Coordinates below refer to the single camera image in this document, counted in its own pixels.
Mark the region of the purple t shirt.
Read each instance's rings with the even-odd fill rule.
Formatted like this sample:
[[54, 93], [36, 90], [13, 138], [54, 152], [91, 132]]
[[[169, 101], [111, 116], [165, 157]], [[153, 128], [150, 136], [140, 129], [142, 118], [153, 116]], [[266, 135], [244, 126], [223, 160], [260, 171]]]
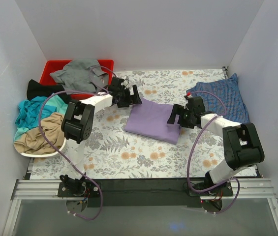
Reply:
[[124, 131], [175, 145], [180, 135], [179, 124], [168, 124], [173, 105], [142, 99], [133, 106]]

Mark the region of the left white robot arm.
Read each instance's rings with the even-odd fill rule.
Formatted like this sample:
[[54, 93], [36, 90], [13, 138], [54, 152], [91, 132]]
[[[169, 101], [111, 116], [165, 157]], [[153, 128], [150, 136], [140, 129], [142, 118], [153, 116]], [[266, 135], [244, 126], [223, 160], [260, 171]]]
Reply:
[[70, 169], [60, 180], [66, 190], [76, 197], [89, 192], [84, 177], [84, 148], [93, 128], [94, 115], [108, 107], [128, 108], [142, 104], [138, 88], [125, 84], [128, 78], [113, 77], [111, 84], [84, 100], [71, 100], [62, 121], [62, 132], [68, 146]]

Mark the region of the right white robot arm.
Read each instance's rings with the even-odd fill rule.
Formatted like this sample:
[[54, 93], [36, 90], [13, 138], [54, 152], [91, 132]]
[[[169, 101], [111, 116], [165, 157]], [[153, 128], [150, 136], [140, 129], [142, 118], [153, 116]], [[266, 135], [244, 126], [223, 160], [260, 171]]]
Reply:
[[173, 105], [168, 124], [179, 124], [183, 128], [198, 127], [222, 138], [224, 159], [208, 171], [201, 185], [187, 182], [188, 188], [195, 193], [206, 192], [215, 195], [222, 185], [234, 179], [240, 171], [261, 163], [265, 159], [263, 147], [255, 125], [251, 122], [238, 123], [224, 118], [212, 111], [206, 111], [200, 96], [186, 96], [187, 103]]

